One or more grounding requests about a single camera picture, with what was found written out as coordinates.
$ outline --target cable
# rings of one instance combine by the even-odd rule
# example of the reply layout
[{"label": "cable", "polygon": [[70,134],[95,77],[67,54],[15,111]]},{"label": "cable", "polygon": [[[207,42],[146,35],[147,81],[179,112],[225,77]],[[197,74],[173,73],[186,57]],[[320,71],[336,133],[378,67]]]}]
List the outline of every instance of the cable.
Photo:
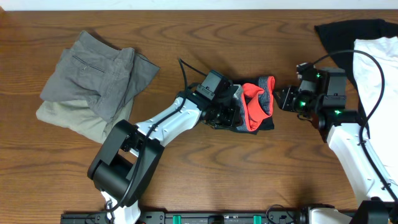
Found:
[{"label": "cable", "polygon": [[316,63],[322,61],[323,59],[330,57],[332,55],[336,55],[336,54],[342,54],[342,53],[359,53],[359,54],[363,54],[367,57],[369,57],[377,66],[377,68],[380,71],[380,76],[381,76],[381,90],[380,90],[380,95],[379,98],[377,99],[376,104],[374,105],[373,109],[371,110],[371,112],[369,113],[369,115],[366,117],[366,120],[364,121],[364,123],[362,124],[361,128],[359,129],[359,141],[361,143],[362,146],[362,150],[365,153],[366,157],[368,158],[369,163],[372,165],[372,168],[374,169],[374,171],[376,172],[377,176],[380,178],[380,181],[383,183],[384,188],[389,192],[389,194],[391,195],[392,199],[394,199],[395,203],[398,203],[398,198],[397,196],[394,194],[394,192],[392,191],[392,189],[390,188],[390,185],[387,183],[387,181],[384,179],[384,177],[382,176],[381,172],[379,171],[379,169],[377,168],[377,166],[375,165],[375,163],[372,160],[372,157],[369,155],[368,150],[366,149],[365,146],[365,142],[363,141],[363,130],[365,129],[369,119],[371,118],[371,116],[373,115],[373,113],[375,112],[375,110],[377,109],[377,107],[379,106],[381,99],[383,98],[383,94],[384,94],[384,87],[386,85],[386,81],[384,79],[384,73],[383,73],[383,69],[381,68],[379,62],[377,62],[377,60],[372,56],[369,55],[366,52],[363,52],[361,50],[337,50],[335,52],[329,53],[323,57],[321,57],[320,59],[316,60],[313,64],[315,65]]},{"label": "cable", "polygon": [[192,70],[194,70],[195,72],[199,73],[200,75],[204,75],[207,76],[205,73],[195,69],[194,67],[192,67],[191,65],[189,65],[187,62],[184,62],[183,60],[179,59],[184,65],[186,65],[188,68],[191,68]]},{"label": "cable", "polygon": [[139,165],[141,163],[141,159],[144,157],[145,147],[146,147],[146,144],[148,142],[150,134],[154,131],[154,129],[156,127],[158,127],[158,125],[160,123],[162,123],[163,121],[165,121],[169,117],[173,116],[175,113],[179,112],[182,109],[182,107],[184,106],[184,104],[185,104],[185,100],[187,99],[188,82],[187,82],[187,75],[185,74],[185,70],[184,70],[184,67],[183,67],[182,63],[184,63],[185,65],[187,65],[187,64],[185,62],[183,62],[180,58],[178,59],[178,62],[180,64],[182,75],[184,77],[184,96],[183,96],[183,100],[181,102],[181,105],[175,111],[173,111],[173,112],[169,113],[168,115],[164,116],[162,119],[158,120],[158,122],[153,124],[152,127],[150,127],[148,133],[146,134],[146,136],[144,138],[144,142],[142,143],[142,146],[141,146],[142,151],[140,152],[140,154],[138,156],[138,159],[136,161],[136,166],[134,167],[134,170],[132,171],[131,180],[130,180],[129,185],[127,186],[126,191],[124,192],[124,194],[123,194],[122,198],[120,199],[120,201],[114,207],[107,208],[107,206],[105,204],[105,211],[107,211],[107,212],[114,212],[116,209],[118,209],[123,204],[123,202],[125,201],[127,195],[130,193],[131,187],[132,187],[132,185],[133,185],[133,183],[134,183],[134,181],[136,179],[137,173],[138,173],[138,167],[139,167]]},{"label": "cable", "polygon": [[273,207],[275,207],[275,206],[280,206],[280,207],[282,207],[282,208],[285,210],[286,214],[293,220],[293,222],[291,222],[291,223],[296,222],[296,219],[287,211],[287,209],[286,209],[285,207],[283,207],[283,206],[281,206],[281,205],[279,205],[279,204],[273,204],[273,205],[271,205],[271,206],[267,209],[267,211],[266,211],[266,218],[268,219],[268,221],[269,221],[270,223],[276,224],[276,223],[274,223],[272,220],[270,220],[269,217],[268,217],[268,211],[269,211],[270,209],[272,209]]}]

